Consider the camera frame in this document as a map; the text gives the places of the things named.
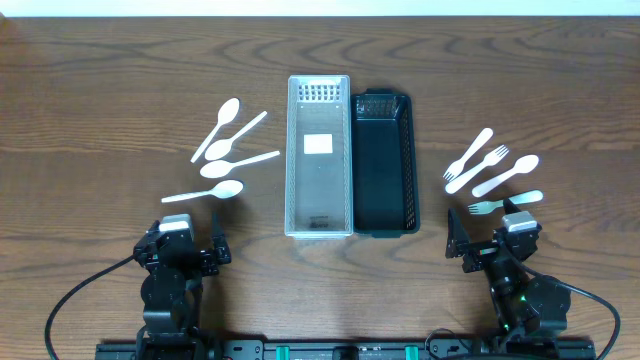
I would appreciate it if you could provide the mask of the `mint green plastic fork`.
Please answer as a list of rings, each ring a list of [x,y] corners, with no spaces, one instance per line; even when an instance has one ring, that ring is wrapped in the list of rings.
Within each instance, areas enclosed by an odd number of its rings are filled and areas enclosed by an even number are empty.
[[[529,204],[539,202],[544,198],[544,194],[540,190],[531,190],[521,194],[517,194],[509,197],[509,200],[515,204]],[[492,213],[494,210],[501,208],[503,201],[481,201],[468,206],[468,211],[472,215],[486,215]]]

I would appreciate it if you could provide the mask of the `pink-white plastic spoon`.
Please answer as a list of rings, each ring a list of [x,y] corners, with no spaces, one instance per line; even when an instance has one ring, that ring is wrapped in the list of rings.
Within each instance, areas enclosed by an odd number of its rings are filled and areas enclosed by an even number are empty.
[[[539,164],[539,157],[537,155],[526,155],[519,158],[513,165],[513,167],[504,173],[497,175],[472,189],[472,195],[476,198],[481,198],[494,190],[499,185],[506,182],[511,177],[518,174],[527,174],[533,171]]]

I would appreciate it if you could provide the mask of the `cream plastic fork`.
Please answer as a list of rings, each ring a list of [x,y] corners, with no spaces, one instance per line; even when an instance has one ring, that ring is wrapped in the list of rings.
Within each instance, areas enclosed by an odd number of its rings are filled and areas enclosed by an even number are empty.
[[[456,193],[469,181],[471,181],[476,175],[478,175],[482,170],[498,164],[508,153],[509,149],[505,145],[501,145],[490,153],[487,153],[479,164],[449,182],[445,186],[445,192],[447,194]]]

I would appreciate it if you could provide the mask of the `pink-white plastic fork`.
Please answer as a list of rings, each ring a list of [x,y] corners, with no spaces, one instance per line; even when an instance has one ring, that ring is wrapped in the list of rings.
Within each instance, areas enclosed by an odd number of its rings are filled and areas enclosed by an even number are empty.
[[[458,160],[449,165],[443,175],[443,178],[447,181],[452,181],[458,177],[462,173],[466,162],[491,139],[493,134],[494,132],[491,128],[484,128],[476,136],[464,154]]]

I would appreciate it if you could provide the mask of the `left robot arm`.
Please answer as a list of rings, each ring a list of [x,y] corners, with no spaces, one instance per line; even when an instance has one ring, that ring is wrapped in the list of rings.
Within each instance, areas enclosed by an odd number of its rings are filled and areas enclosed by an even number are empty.
[[[141,286],[143,319],[152,338],[200,334],[203,279],[232,261],[218,217],[212,216],[210,246],[199,250],[188,214],[156,220],[134,246],[135,261],[149,272]]]

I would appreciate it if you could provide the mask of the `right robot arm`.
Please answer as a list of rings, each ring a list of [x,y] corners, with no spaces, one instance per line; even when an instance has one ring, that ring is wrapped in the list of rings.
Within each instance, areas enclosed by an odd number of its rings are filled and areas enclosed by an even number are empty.
[[[507,200],[504,205],[502,226],[482,242],[473,242],[455,210],[449,209],[445,257],[461,258],[465,273],[485,273],[494,310],[507,334],[557,336],[568,327],[570,291],[557,285],[553,277],[524,269],[524,261],[537,251],[542,226],[513,202]]]

